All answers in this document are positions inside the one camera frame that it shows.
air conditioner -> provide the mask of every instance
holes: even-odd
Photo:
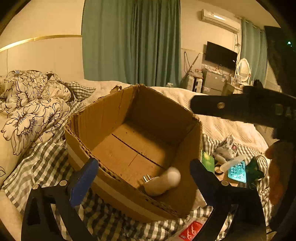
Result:
[[[215,24],[234,33],[238,33],[241,29],[240,23],[205,9],[202,10],[202,21]]]

teal curtain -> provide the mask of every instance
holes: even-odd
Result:
[[[85,0],[84,77],[179,86],[180,0]]]
[[[250,81],[260,80],[264,85],[267,65],[265,31],[255,28],[250,21],[242,20],[241,58],[246,58],[252,68]]]

plaid fabric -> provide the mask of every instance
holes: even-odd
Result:
[[[204,136],[203,149],[208,154],[212,154],[221,142],[217,141],[217,140],[213,140],[212,138],[210,138],[209,136],[207,136],[205,134],[203,136]],[[245,154],[247,156],[247,158],[245,159],[246,165],[250,163],[251,159],[254,156],[259,156],[262,154],[252,148],[245,147],[240,144],[236,144],[236,145],[238,146],[237,155]],[[268,167],[267,167],[267,163],[264,158],[262,158],[262,157],[258,158],[258,166],[259,166],[259,169],[264,174],[267,173]],[[265,223],[266,223],[266,226],[268,226],[269,221],[271,219],[271,209],[272,209],[272,204],[269,200],[269,192],[270,192],[269,175],[266,175],[261,181],[257,181],[254,184],[257,188],[257,191],[258,191],[261,203],[262,203],[262,208],[263,208],[263,212],[264,212],[264,216],[265,216]],[[245,187],[246,184],[239,183],[239,186]]]
[[[84,99],[90,97],[96,90],[96,88],[79,85],[77,82],[67,83],[67,86],[71,88],[77,101],[83,101]]]
[[[72,84],[75,84],[75,86],[71,86],[75,93],[75,101],[69,103],[71,105],[69,115],[84,107],[83,104],[77,102],[77,100],[82,100],[91,95],[91,91],[88,92],[89,90],[85,89],[85,87],[80,88],[77,83]],[[4,181],[2,189],[4,189],[7,197],[21,214],[24,213],[29,192],[35,183],[40,184],[42,187],[53,186],[57,185],[59,181],[63,179],[68,180],[72,175],[73,169],[67,161],[68,153],[63,136],[64,126],[61,126],[52,140],[46,143],[40,143],[31,148],[29,155],[21,161],[14,172]],[[211,154],[218,144],[218,141],[212,140],[207,135],[204,135],[203,149],[208,154]],[[255,150],[250,150],[242,146],[239,146],[238,152],[239,154],[247,154],[248,157],[257,155]],[[259,182],[257,189],[260,193],[262,203],[265,203],[263,209],[265,209],[264,214],[266,215],[266,220],[269,220],[270,202],[268,200],[268,178],[266,178],[265,181]],[[166,240],[178,229],[181,229],[191,218],[208,218],[212,209],[212,207],[207,206],[205,208],[192,210],[187,219],[140,223],[125,216],[111,205],[104,203],[92,190],[88,191],[81,205],[76,207],[76,211],[87,226],[89,232],[101,241]],[[52,205],[52,210],[63,238],[71,240],[55,205]],[[225,221],[227,227],[230,226],[232,218],[231,215],[227,217]],[[225,234],[225,232],[220,233],[217,240],[224,238]]]

gold wall trim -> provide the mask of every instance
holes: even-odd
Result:
[[[21,45],[24,43],[28,43],[31,41],[38,41],[38,40],[43,40],[43,39],[56,39],[56,38],[81,38],[81,35],[78,34],[59,34],[59,35],[47,35],[47,36],[41,36],[41,37],[36,37],[36,38],[30,38],[30,39],[24,39],[21,41],[17,41],[15,43],[12,44],[8,44],[6,46],[4,46],[3,48],[0,49],[0,52],[10,49],[12,47],[15,47],[17,45]]]

wall-mounted tv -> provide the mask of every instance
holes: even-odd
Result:
[[[235,70],[237,53],[218,44],[208,42],[205,60]]]

